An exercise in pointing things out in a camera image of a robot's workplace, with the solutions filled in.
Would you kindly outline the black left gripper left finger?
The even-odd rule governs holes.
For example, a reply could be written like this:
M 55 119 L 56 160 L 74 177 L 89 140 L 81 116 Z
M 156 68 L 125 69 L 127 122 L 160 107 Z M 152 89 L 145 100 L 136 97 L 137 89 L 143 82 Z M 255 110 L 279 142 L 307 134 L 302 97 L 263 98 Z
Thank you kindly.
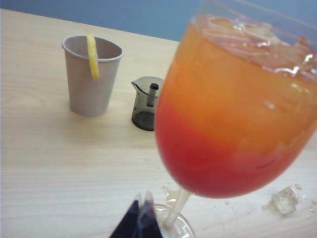
M 140 211 L 140 194 L 138 193 L 122 220 L 119 222 L 110 238 L 131 238 L 137 224 L 137 218 Z

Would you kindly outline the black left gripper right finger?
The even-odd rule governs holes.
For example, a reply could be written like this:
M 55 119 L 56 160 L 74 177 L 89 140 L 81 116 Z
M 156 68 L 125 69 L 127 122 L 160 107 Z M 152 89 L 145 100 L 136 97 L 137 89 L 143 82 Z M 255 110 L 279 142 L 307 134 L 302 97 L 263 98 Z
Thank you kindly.
M 152 194 L 147 191 L 137 219 L 138 238 L 161 238 Z

